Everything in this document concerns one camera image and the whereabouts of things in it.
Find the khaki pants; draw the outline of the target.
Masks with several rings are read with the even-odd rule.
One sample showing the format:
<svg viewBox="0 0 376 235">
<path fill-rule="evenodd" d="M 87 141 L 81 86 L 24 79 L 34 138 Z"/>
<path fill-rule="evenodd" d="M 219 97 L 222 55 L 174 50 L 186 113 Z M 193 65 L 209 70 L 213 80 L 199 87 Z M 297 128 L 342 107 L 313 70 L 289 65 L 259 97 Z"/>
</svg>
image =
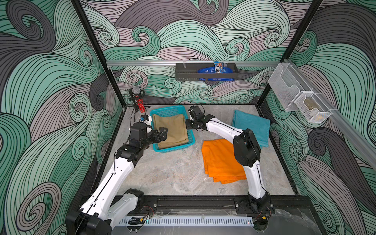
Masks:
<svg viewBox="0 0 376 235">
<path fill-rule="evenodd" d="M 159 129 L 160 127 L 168 129 L 166 141 L 157 144 L 159 149 L 181 146 L 189 142 L 185 123 L 186 119 L 183 114 L 178 114 L 172 117 L 161 117 L 153 114 L 152 120 L 156 129 Z"/>
</svg>

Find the teal cloth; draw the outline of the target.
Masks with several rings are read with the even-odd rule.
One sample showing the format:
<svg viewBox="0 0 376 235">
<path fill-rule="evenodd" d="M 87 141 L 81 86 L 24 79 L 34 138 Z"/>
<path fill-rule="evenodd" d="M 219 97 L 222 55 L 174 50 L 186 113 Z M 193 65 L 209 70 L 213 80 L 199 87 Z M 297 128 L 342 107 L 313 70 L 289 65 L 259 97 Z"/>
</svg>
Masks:
<svg viewBox="0 0 376 235">
<path fill-rule="evenodd" d="M 261 148 L 269 146 L 269 119 L 235 110 L 232 126 L 242 130 L 252 130 Z"/>
</svg>

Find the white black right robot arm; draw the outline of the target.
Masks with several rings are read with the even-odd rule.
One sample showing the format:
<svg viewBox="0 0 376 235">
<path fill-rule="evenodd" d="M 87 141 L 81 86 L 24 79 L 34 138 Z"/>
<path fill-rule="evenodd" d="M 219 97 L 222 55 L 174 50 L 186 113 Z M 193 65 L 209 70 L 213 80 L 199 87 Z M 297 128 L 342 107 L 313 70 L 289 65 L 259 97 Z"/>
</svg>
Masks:
<svg viewBox="0 0 376 235">
<path fill-rule="evenodd" d="M 189 130 L 205 130 L 215 133 L 234 147 L 235 159 L 243 166 L 248 184 L 248 208 L 253 213 L 271 211 L 271 196 L 263 186 L 260 172 L 261 148 L 250 129 L 232 127 L 213 115 L 205 115 L 197 105 L 189 108 L 190 118 L 186 119 Z"/>
</svg>

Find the teal plastic basket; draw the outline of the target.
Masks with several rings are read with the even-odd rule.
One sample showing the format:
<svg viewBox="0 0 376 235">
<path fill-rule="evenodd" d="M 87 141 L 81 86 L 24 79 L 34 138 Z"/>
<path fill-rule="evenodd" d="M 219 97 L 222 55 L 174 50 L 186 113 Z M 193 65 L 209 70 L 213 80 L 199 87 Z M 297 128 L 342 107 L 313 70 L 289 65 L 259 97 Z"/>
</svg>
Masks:
<svg viewBox="0 0 376 235">
<path fill-rule="evenodd" d="M 150 116 L 153 129 L 167 128 L 167 139 L 153 145 L 156 152 L 172 152 L 188 148 L 195 143 L 193 131 L 186 127 L 185 121 L 189 116 L 184 106 L 177 105 L 154 109 L 150 112 Z"/>
</svg>

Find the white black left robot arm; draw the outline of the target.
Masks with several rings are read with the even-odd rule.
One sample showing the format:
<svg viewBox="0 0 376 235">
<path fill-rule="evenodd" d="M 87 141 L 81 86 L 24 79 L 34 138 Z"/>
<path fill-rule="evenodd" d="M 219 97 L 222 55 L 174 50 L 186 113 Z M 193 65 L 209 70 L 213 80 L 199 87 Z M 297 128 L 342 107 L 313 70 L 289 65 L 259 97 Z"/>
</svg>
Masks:
<svg viewBox="0 0 376 235">
<path fill-rule="evenodd" d="M 120 186 L 132 172 L 144 151 L 151 145 L 167 139 L 168 129 L 151 129 L 150 125 L 136 122 L 130 127 L 128 141 L 115 154 L 115 159 L 95 192 L 80 207 L 66 216 L 69 235 L 110 235 L 112 230 L 140 204 L 143 193 L 130 189 L 120 200 L 114 202 Z"/>
</svg>

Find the orange cloth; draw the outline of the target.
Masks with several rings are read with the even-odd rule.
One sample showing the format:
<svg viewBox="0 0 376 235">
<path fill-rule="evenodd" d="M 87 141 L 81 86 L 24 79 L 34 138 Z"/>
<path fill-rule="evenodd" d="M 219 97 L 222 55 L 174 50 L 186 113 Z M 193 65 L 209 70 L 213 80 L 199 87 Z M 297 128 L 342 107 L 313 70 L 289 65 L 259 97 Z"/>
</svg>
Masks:
<svg viewBox="0 0 376 235">
<path fill-rule="evenodd" d="M 203 141 L 201 148 L 205 173 L 214 182 L 230 184 L 246 180 L 243 166 L 234 156 L 234 146 L 225 139 Z"/>
</svg>

